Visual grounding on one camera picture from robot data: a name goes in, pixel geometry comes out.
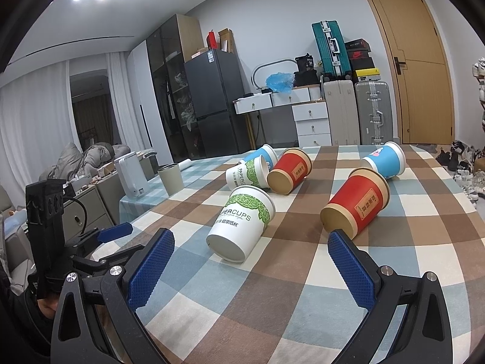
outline white kettle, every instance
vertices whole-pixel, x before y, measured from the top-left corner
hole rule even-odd
[[[150,191],[150,185],[146,180],[136,152],[128,153],[116,159],[115,167],[128,198],[141,197]]]

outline white curtain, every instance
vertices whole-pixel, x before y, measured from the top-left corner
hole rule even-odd
[[[14,205],[24,205],[25,186],[55,165],[69,142],[81,149],[69,62],[39,68],[0,88],[0,142],[0,184]]]
[[[128,83],[128,70],[123,52],[106,54],[111,101],[121,142],[132,151],[144,149],[140,128]]]

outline checkered tablecloth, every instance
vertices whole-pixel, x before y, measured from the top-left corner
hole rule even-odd
[[[215,167],[221,165],[233,156],[215,157],[212,159],[195,160],[193,165],[182,171],[182,179],[187,187]],[[131,222],[168,198],[167,191],[158,174],[149,180],[151,190],[143,197],[131,199],[124,196],[120,200],[120,223]]]
[[[308,148],[313,170],[290,195],[270,194],[276,216],[243,264],[221,260],[205,238],[229,197],[227,160],[133,222],[131,236],[95,258],[173,231],[174,252],[141,322],[172,364],[330,363],[362,321],[328,255],[320,210],[375,147]],[[405,172],[390,180],[387,207],[354,242],[401,275],[440,279],[462,363],[485,330],[485,224],[449,174],[425,151],[403,146]],[[373,360],[399,326],[398,307]]]

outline blue plastic bag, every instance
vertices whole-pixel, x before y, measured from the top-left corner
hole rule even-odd
[[[269,89],[273,90],[273,92],[291,93],[294,81],[295,74],[285,74],[284,72],[278,72],[277,74],[271,74],[266,79],[266,86]]]

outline gray blanket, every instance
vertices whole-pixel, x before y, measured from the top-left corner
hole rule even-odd
[[[40,175],[39,180],[52,178],[70,181],[76,175],[95,176],[98,168],[129,152],[129,147],[125,145],[112,147],[108,143],[97,143],[81,153],[73,143],[69,143],[62,151],[56,165],[47,168]]]

